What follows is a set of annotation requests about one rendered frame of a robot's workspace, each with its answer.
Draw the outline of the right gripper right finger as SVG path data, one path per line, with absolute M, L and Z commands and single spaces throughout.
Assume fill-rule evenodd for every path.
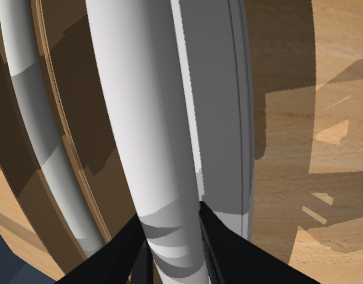
M 203 201 L 199 219 L 211 284 L 321 284 L 230 230 Z

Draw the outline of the white fluorescent tube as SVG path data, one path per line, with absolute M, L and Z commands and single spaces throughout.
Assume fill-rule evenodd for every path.
M 89 258 L 105 244 L 81 196 L 55 126 L 28 0 L 0 0 L 0 22 L 14 91 L 34 152 L 65 220 Z

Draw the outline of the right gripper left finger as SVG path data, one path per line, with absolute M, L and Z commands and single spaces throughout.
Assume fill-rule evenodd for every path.
M 137 212 L 110 242 L 54 284 L 126 284 L 130 273 L 129 284 L 153 284 L 153 256 Z

